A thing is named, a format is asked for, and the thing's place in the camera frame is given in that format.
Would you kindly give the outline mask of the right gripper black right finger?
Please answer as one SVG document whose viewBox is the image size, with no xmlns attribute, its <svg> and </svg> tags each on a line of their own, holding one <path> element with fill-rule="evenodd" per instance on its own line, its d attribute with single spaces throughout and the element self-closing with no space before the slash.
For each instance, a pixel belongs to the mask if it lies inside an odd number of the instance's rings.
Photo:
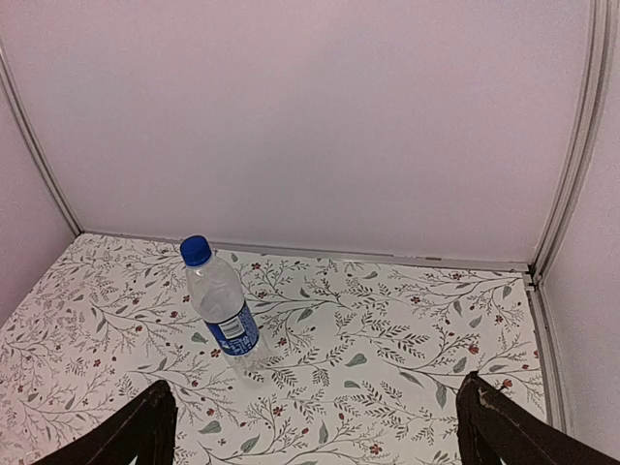
<svg viewBox="0 0 620 465">
<path fill-rule="evenodd" d="M 535 418 L 473 371 L 456 394 L 463 464 L 617 464 Z"/>
</svg>

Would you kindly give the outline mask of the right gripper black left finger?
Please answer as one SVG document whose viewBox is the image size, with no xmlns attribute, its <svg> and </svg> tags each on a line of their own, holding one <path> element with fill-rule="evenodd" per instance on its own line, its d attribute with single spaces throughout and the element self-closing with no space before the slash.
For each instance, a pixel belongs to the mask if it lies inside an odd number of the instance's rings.
<svg viewBox="0 0 620 465">
<path fill-rule="evenodd" d="M 54 464 L 172 464 L 177 407 L 157 381 L 95 429 L 37 461 Z"/>
</svg>

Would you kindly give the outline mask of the blue label plastic bottle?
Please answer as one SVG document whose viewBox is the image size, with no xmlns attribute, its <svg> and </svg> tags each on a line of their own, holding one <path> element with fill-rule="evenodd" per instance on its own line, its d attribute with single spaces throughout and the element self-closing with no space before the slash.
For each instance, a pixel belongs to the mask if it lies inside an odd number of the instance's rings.
<svg viewBox="0 0 620 465">
<path fill-rule="evenodd" d="M 212 251 L 200 267 L 185 264 L 191 304 L 235 373 L 259 383 L 269 359 L 233 267 Z"/>
</svg>

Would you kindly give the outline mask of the blue bottle cap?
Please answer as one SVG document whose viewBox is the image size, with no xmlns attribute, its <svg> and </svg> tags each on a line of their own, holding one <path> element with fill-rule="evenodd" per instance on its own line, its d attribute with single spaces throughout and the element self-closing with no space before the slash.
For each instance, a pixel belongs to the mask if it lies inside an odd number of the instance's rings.
<svg viewBox="0 0 620 465">
<path fill-rule="evenodd" d="M 193 235 L 182 241 L 180 254 L 187 266 L 200 267 L 211 259 L 212 250 L 204 236 Z"/>
</svg>

